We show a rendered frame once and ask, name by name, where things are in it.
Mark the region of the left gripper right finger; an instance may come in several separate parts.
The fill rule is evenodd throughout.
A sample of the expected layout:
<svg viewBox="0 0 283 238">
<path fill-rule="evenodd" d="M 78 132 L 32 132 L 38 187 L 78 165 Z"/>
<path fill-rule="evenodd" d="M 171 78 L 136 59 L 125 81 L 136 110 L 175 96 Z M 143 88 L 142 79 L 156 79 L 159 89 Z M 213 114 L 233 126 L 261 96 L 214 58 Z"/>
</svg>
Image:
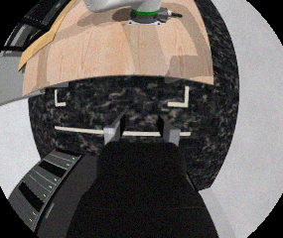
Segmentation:
<svg viewBox="0 0 283 238">
<path fill-rule="evenodd" d="M 173 127 L 169 120 L 164 115 L 158 115 L 158 132 L 161 138 L 164 138 L 166 143 L 177 144 L 180 142 L 181 130 L 178 127 Z"/>
</svg>

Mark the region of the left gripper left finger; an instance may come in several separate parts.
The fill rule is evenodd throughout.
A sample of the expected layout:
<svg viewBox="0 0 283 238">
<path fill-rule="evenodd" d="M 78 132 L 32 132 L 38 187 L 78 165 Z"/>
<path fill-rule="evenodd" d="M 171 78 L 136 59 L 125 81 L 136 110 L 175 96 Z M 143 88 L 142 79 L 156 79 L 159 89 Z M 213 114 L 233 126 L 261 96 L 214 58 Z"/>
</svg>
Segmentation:
<svg viewBox="0 0 283 238">
<path fill-rule="evenodd" d="M 118 115 L 118 118 L 114 120 L 110 126 L 104 127 L 104 140 L 105 146 L 109 142 L 118 142 L 120 136 L 124 134 L 125 130 L 125 114 Z"/>
</svg>

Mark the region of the black open rack frame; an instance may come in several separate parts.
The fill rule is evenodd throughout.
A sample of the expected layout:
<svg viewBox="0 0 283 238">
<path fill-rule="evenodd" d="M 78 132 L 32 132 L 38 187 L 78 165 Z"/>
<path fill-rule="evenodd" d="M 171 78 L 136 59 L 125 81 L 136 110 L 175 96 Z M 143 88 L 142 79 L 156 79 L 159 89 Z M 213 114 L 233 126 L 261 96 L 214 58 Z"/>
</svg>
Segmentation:
<svg viewBox="0 0 283 238">
<path fill-rule="evenodd" d="M 14 29 L 15 33 L 13 32 L 13 35 L 11 35 L 9 41 L 7 41 L 7 44 L 9 45 L 6 45 L 6 47 L 3 47 L 2 51 L 15 51 L 15 52 L 23 51 L 24 52 L 25 48 L 30 46 L 29 40 L 31 41 L 31 44 L 32 44 L 34 40 L 37 40 L 40 36 L 44 35 L 45 32 L 48 32 L 50 30 L 50 28 L 53 26 L 54 21 L 57 20 L 57 17 L 59 15 L 61 15 L 61 12 L 63 11 L 63 9 L 66 8 L 66 5 L 69 2 L 70 0 L 45 0 L 43 1 L 43 3 L 39 5 L 37 9 L 35 9 L 35 12 L 33 13 L 33 15 L 23 16 L 23 19 L 19 21 L 17 27 L 15 27 Z M 27 36 L 25 44 L 23 44 L 23 48 L 22 47 L 10 47 L 11 41 L 15 39 L 15 36 L 17 36 L 19 29 L 23 27 L 23 24 L 30 25 L 30 27 L 34 27 L 34 28 L 31 28 L 31 32 L 29 33 L 29 36 Z M 37 35 L 35 35 L 35 33 L 37 33 Z M 31 37 L 31 36 L 34 36 L 34 37 Z"/>
</svg>

